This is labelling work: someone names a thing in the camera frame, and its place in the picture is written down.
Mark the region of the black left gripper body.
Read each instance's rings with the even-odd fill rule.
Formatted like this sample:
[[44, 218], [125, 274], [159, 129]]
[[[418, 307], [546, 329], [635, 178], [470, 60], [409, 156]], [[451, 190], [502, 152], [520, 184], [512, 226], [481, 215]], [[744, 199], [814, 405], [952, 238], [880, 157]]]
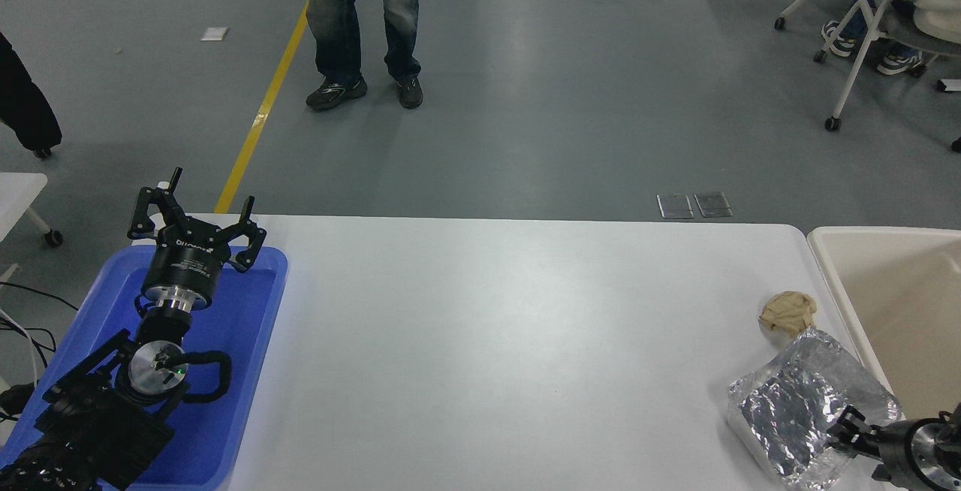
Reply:
[[212, 303], [224, 263], [230, 258], [229, 245], [212, 242], [219, 231], [214, 225], [168, 225], [159, 230], [142, 295], [158, 302], [161, 290], [178, 287], [194, 293], [196, 303]]

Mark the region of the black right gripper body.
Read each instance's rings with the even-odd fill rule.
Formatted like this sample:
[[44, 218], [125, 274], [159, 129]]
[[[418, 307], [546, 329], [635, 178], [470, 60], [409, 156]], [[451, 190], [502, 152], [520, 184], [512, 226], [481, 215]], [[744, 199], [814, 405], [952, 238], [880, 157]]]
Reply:
[[917, 420], [899, 420], [876, 432], [880, 463], [875, 467], [874, 480], [893, 486], [920, 486], [917, 479], [912, 445]]

